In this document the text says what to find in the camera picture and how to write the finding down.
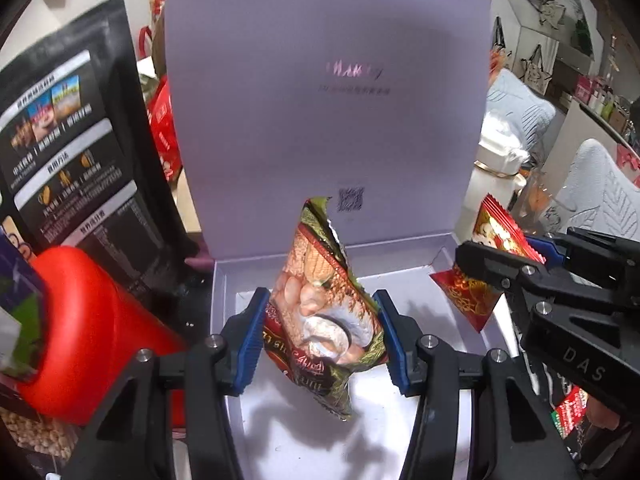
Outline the right hand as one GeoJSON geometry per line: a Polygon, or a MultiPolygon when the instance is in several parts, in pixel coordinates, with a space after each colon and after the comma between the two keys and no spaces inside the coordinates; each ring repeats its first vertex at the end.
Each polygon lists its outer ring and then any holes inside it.
{"type": "Polygon", "coordinates": [[[586,416],[590,424],[599,429],[614,431],[626,425],[619,414],[610,410],[594,396],[588,396],[586,416]]]}

